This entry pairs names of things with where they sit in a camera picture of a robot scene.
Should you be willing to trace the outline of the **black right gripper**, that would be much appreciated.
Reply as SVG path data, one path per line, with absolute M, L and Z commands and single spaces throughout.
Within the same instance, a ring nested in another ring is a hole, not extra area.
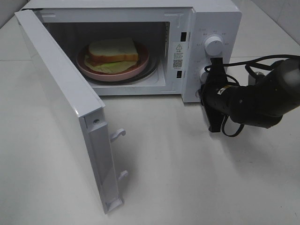
M 206 114 L 209 131 L 221 132 L 227 116 L 226 103 L 219 100 L 218 91 L 228 84 L 222 58 L 211 58 L 211 65 L 204 68 L 208 73 L 206 81 L 199 89 L 201 104 Z

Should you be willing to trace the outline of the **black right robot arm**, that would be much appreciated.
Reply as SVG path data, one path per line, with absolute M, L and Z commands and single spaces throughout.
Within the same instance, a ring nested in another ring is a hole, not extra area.
M 208 76 L 198 91 L 210 132 L 224 133 L 228 119 L 239 124 L 232 137 L 239 135 L 245 125 L 270 128 L 300 106 L 298 55 L 269 55 L 228 64 L 222 58 L 210 61 L 204 68 Z M 225 68 L 241 65 L 254 84 L 242 86 L 225 72 Z

